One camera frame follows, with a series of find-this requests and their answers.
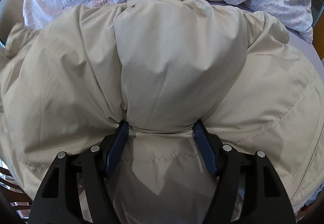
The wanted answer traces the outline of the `beige puffer jacket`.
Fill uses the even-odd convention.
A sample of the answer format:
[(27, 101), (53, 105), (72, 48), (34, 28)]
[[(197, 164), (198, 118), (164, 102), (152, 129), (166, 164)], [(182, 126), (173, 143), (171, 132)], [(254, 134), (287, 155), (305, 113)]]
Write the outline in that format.
[(31, 198), (56, 155), (130, 136), (107, 183), (122, 223), (201, 223), (219, 183), (193, 125), (263, 151), (295, 209), (323, 184), (323, 81), (266, 12), (203, 0), (83, 5), (1, 49), (1, 159)]

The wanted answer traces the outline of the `dark wooden chair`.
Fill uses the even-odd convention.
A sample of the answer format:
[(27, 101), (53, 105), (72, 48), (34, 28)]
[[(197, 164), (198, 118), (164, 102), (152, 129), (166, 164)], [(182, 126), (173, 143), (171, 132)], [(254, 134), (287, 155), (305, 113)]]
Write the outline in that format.
[(10, 171), (2, 166), (1, 194), (18, 216), (25, 223), (28, 223), (32, 199), (20, 188)]

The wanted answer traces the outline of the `lavender bed sheet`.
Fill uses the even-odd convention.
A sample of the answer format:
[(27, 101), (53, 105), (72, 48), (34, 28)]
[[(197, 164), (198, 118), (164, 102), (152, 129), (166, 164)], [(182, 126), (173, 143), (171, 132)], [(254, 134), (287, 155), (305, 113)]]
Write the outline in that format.
[(306, 93), (321, 104), (323, 81), (308, 59), (306, 41), (290, 43), (290, 32), (265, 11), (248, 12), (233, 6), (194, 0), (193, 19), (201, 44), (191, 59), (192, 80), (205, 89), (225, 89), (236, 95), (266, 94), (273, 102), (288, 94), (290, 104)]

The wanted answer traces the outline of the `wooden door frame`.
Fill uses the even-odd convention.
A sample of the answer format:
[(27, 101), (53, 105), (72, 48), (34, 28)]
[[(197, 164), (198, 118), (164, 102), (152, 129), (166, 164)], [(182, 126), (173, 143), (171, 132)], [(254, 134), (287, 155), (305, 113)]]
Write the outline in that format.
[(323, 22), (318, 22), (314, 28), (314, 38), (312, 44), (320, 57), (323, 59), (324, 54), (324, 26)]

